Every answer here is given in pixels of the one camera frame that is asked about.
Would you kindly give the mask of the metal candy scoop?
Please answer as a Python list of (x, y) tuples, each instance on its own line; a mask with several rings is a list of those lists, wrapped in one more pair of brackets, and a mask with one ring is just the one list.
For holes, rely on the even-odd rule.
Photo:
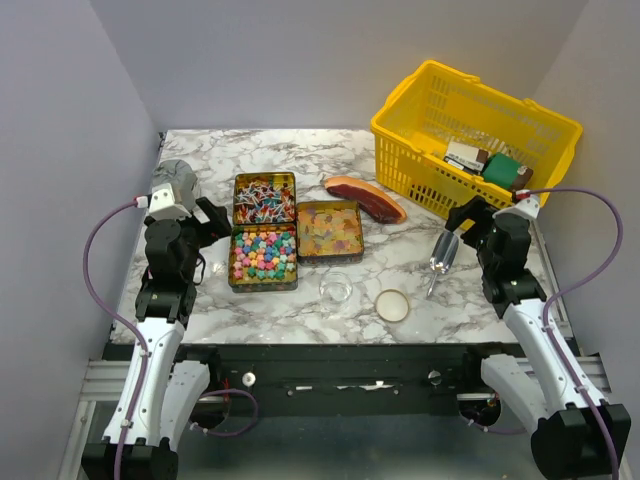
[(428, 285), (427, 296), (432, 295), (438, 277), (447, 274), (450, 270), (456, 256), (458, 246), (458, 236), (449, 230), (443, 230), (436, 241), (429, 260), (432, 277)]

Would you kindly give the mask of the tin of star candies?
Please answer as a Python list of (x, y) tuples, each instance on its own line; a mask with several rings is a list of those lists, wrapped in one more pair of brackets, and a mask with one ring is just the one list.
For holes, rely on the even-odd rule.
[(234, 293), (295, 290), (298, 260), (294, 224), (235, 226), (230, 241), (228, 282)]

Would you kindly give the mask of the tin of popsicle gummies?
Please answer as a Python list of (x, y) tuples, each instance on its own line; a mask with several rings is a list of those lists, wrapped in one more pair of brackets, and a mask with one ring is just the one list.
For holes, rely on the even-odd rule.
[(360, 209), (355, 201), (308, 201), (297, 205), (297, 257), (301, 264), (358, 263), (364, 256)]

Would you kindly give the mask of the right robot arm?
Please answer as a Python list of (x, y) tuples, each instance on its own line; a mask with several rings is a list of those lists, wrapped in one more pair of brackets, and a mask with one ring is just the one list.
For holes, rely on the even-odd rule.
[(531, 453), (547, 479), (620, 476), (631, 417), (611, 403), (584, 372), (553, 319), (547, 296), (527, 269), (530, 224), (541, 210), (539, 191), (520, 190), (498, 209), (476, 196), (450, 210), (445, 224), (472, 247), (482, 269), (483, 293), (518, 340), (533, 371), (527, 375), (506, 354), (476, 357), (460, 367), (469, 390), (488, 386), (516, 415), (530, 437)]

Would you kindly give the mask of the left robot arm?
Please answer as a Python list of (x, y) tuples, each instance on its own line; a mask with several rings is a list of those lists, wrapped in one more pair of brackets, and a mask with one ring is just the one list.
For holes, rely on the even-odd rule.
[(196, 299), (201, 249), (231, 233), (227, 211), (209, 199), (195, 205), (206, 222), (147, 217), (148, 266), (135, 301), (135, 323), (123, 324), (135, 344), (117, 408), (98, 443), (85, 446), (81, 466), (90, 479), (174, 479), (178, 445), (200, 395), (222, 380), (212, 354), (180, 357)]

